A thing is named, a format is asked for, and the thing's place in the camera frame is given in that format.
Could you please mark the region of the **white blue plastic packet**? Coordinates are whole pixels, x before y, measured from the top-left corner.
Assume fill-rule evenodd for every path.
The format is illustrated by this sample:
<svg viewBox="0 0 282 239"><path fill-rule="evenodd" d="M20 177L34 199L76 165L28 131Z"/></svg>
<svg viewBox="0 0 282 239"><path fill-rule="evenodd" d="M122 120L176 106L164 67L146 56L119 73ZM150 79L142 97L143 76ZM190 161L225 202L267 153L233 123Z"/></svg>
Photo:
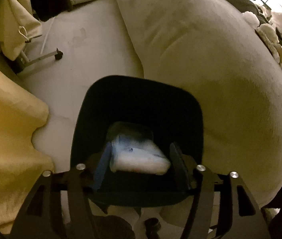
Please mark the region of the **white blue plastic packet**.
<svg viewBox="0 0 282 239"><path fill-rule="evenodd" d="M170 168L170 161L151 140L138 139L120 134L111 141L112 172L127 171L144 174L163 175Z"/></svg>

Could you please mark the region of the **black trash bin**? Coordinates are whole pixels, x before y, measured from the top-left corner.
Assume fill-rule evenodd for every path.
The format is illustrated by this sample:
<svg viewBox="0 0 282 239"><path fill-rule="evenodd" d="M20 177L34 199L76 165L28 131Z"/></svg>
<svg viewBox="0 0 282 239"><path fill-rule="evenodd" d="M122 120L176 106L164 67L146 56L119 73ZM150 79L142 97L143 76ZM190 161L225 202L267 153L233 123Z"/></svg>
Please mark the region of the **black trash bin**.
<svg viewBox="0 0 282 239"><path fill-rule="evenodd" d="M170 161L163 175L127 171L108 166L100 188L88 199L102 205L158 207L185 200L185 173L171 162L171 145L185 162L202 162L202 111L189 92L152 80L111 75L97 80L86 92L74 131L71 155L85 159L101 153L119 134L153 141Z"/></svg>

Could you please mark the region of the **yellow curtain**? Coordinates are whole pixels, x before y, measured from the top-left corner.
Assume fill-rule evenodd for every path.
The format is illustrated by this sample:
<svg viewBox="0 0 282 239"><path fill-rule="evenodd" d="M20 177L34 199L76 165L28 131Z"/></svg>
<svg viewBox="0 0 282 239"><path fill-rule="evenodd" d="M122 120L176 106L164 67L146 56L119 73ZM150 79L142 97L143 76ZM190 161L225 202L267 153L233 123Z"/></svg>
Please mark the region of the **yellow curtain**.
<svg viewBox="0 0 282 239"><path fill-rule="evenodd" d="M46 124L48 106L0 72L0 231L8 234L37 178L54 170L37 151L33 132Z"/></svg>

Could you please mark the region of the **white clothes rack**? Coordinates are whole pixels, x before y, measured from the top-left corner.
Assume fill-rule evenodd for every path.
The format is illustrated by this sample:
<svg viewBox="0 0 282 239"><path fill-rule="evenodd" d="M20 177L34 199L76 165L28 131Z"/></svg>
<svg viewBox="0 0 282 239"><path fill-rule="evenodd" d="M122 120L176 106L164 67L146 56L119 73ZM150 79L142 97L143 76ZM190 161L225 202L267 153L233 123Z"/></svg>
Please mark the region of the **white clothes rack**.
<svg viewBox="0 0 282 239"><path fill-rule="evenodd" d="M39 61L43 61L51 57L56 61L59 61L63 58L64 53L58 48L45 52L47 41L55 19L56 17L53 17L47 22L42 22L42 35L35 37L26 43L25 47L18 55L16 62L21 71Z"/></svg>

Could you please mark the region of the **grey bed mattress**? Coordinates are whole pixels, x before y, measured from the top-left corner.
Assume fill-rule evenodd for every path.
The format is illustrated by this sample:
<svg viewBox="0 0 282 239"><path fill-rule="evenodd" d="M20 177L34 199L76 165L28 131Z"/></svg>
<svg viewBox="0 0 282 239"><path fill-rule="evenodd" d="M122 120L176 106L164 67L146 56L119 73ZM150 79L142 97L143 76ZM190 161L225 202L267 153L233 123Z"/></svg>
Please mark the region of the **grey bed mattress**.
<svg viewBox="0 0 282 239"><path fill-rule="evenodd" d="M238 172L260 207L282 187L282 69L226 0L117 0L147 79L199 102L203 163Z"/></svg>

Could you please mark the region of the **beige hanging coat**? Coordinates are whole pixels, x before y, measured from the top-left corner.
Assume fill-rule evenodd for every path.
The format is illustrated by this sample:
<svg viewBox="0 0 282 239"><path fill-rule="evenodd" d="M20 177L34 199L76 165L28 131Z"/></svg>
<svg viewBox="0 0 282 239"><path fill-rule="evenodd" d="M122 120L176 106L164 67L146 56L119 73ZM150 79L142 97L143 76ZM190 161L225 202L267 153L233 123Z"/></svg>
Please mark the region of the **beige hanging coat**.
<svg viewBox="0 0 282 239"><path fill-rule="evenodd" d="M0 0L0 47L14 61L26 43L42 35L42 24L33 16L31 0Z"/></svg>

